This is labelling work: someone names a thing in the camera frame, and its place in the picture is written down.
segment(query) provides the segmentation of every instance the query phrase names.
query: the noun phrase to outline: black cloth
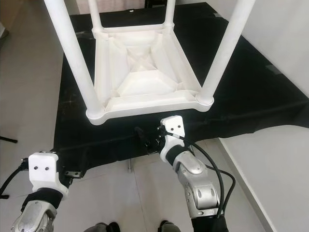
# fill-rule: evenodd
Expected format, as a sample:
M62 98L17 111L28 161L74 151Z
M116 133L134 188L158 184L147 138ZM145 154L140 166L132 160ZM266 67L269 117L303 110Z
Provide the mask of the black cloth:
M225 32L227 21L206 3L175 8L175 34L201 85L207 76ZM158 24L165 7L100 14L104 27ZM94 76L95 40L89 14L72 15L90 75ZM63 59L55 129L55 150L72 169L95 167L147 154L135 127L153 141L162 118L181 115L186 138L192 141L231 137L292 124L309 127L308 98L247 40L240 38L208 112L193 109L129 116L91 125L85 105L66 58Z

